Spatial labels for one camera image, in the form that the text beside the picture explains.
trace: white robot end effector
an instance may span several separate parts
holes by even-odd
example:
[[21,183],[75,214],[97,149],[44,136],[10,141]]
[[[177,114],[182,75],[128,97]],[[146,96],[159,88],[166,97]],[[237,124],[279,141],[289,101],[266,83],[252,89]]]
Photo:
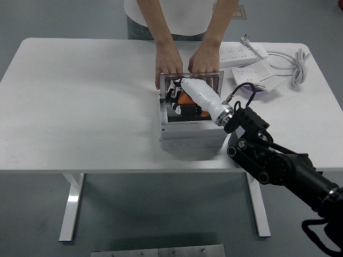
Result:
[[232,118],[234,109],[229,104],[222,104],[219,95],[202,79],[182,78],[174,83],[181,88],[202,109],[211,115],[212,121],[218,126],[225,126]]

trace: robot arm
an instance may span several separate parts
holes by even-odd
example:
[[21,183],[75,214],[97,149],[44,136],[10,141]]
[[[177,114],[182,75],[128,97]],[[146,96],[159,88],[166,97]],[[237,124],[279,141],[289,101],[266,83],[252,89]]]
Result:
[[245,133],[236,144],[228,147],[229,157],[261,184],[285,186],[318,212],[323,218],[320,223],[327,223],[326,235],[341,252],[329,250],[322,244],[308,229],[311,221],[303,222],[304,231],[326,254],[343,256],[343,188],[317,172],[308,154],[298,154],[275,144],[266,131],[269,124],[249,107],[243,109],[240,103],[236,103],[233,109],[222,104],[220,97],[203,80],[183,78],[176,83],[202,110],[210,113],[213,122],[224,126],[228,134],[239,126],[244,129]]

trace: screw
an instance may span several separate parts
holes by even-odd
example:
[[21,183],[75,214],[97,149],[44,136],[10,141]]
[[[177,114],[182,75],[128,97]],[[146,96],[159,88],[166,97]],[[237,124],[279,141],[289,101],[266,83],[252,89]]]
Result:
[[241,139],[240,141],[238,141],[238,147],[240,149],[245,149],[246,146],[247,146],[247,142],[244,139]]

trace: jeans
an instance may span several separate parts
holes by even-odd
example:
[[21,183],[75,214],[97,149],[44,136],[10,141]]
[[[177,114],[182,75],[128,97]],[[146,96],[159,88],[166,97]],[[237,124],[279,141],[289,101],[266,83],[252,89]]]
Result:
[[[142,26],[131,20],[129,16],[126,16],[128,23],[128,39],[137,39],[137,40],[154,40],[151,35],[149,28]],[[172,37],[175,41],[202,41],[205,33],[195,35],[195,36],[182,36],[172,34]]]

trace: human arm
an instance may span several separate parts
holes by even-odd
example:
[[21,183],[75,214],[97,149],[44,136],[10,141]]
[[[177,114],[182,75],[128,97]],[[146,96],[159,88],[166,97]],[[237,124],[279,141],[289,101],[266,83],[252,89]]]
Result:
[[159,89],[161,73],[183,73],[182,60],[159,0],[137,0],[137,3],[156,43],[155,86]]
[[204,39],[189,60],[189,72],[219,70],[219,47],[238,2],[239,0],[217,0]]

